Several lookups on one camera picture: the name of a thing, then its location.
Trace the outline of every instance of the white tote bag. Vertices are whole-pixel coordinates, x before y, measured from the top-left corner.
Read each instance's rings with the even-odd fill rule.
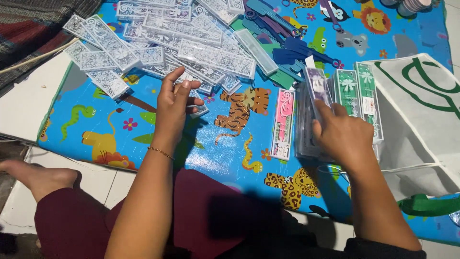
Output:
[[[396,200],[460,192],[460,83],[428,54],[373,66],[380,167]]]

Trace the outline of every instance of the blue play mat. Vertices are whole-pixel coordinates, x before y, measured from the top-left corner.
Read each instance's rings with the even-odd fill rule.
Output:
[[[377,0],[365,4],[337,0],[332,5],[345,30],[342,34],[332,28],[317,0],[284,0],[284,5],[280,0],[267,0],[267,3],[278,15],[300,29],[303,40],[310,46],[339,59],[340,68],[352,69],[356,61],[428,53],[452,70],[443,3],[408,20],[399,17],[396,10],[383,7]],[[121,35],[124,24],[115,18],[115,10],[116,4],[104,3],[99,15]],[[355,18],[362,15],[362,10],[374,18],[370,24],[365,19],[363,22]],[[242,20],[232,25],[234,29],[241,26],[244,26]],[[258,39],[262,45],[274,43],[266,35],[260,35]],[[324,69],[328,74],[334,71],[329,64]],[[236,95],[249,97],[247,102],[251,107],[249,118],[238,122],[246,125],[240,132],[231,131],[231,125],[227,128],[222,124],[218,126],[219,119],[232,112],[231,97],[228,98],[221,89],[211,96],[202,96],[209,113],[187,120],[175,153],[175,166],[198,170],[243,193],[281,201],[292,210],[349,222],[350,188],[343,177],[316,171],[321,163],[297,159],[293,149],[288,162],[269,156],[278,87],[289,81],[285,77],[277,80],[284,84],[263,79],[257,73],[252,85],[251,82],[243,83],[237,91]],[[131,71],[125,81],[134,93],[117,103],[103,95],[76,65],[70,65],[38,135],[39,146],[76,160],[132,170],[139,168],[153,137],[161,81],[139,70]],[[261,101],[256,103],[252,97]],[[260,164],[261,172],[245,169]],[[433,220],[414,218],[408,221],[419,236],[442,239],[445,235],[427,233],[439,230],[440,223]],[[419,231],[421,225],[416,224],[419,221],[424,224],[420,228],[423,233]],[[443,223],[441,229],[447,227],[446,224]],[[449,241],[458,240],[459,230],[456,229],[456,235],[449,235]]]

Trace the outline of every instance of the bag handle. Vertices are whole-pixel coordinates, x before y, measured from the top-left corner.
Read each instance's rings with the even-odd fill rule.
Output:
[[[405,214],[419,217],[438,217],[460,211],[460,196],[446,200],[430,200],[425,194],[416,194],[410,199],[398,201]]]

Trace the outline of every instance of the sleeve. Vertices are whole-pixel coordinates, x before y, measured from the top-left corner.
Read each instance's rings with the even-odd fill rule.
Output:
[[[362,238],[349,238],[344,252],[357,258],[404,258],[404,259],[426,259],[423,250],[411,251],[384,243],[369,241]]]

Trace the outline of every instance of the bracelet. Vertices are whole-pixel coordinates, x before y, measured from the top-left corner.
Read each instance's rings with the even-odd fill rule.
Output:
[[[170,156],[170,155],[166,154],[165,152],[161,151],[161,150],[160,150],[160,149],[158,149],[158,148],[154,148],[154,147],[148,147],[147,149],[151,149],[151,150],[155,150],[155,151],[158,151],[158,152],[160,152],[161,154],[163,154],[163,155],[167,156],[168,158],[171,158],[172,160],[174,160],[174,157],[172,157],[172,156]]]

